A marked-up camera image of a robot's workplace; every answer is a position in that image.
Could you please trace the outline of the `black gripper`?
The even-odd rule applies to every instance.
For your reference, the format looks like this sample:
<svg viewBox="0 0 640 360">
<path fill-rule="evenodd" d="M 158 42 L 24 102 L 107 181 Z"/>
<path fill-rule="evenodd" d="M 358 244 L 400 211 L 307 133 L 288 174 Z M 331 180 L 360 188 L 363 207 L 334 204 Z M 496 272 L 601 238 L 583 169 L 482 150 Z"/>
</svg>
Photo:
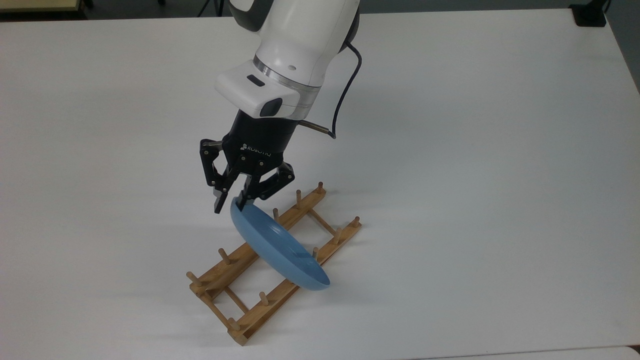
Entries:
<svg viewBox="0 0 640 360">
<path fill-rule="evenodd" d="M 297 120 L 253 118 L 238 111 L 229 133 L 221 141 L 201 139 L 199 157 L 206 184 L 213 188 L 215 214 L 221 212 L 240 173 L 247 175 L 235 201 L 240 211 L 256 199 L 269 199 L 295 180 L 292 165 L 284 161 L 284 151 L 297 126 Z M 223 173 L 215 166 L 221 153 L 227 161 Z"/>
</svg>

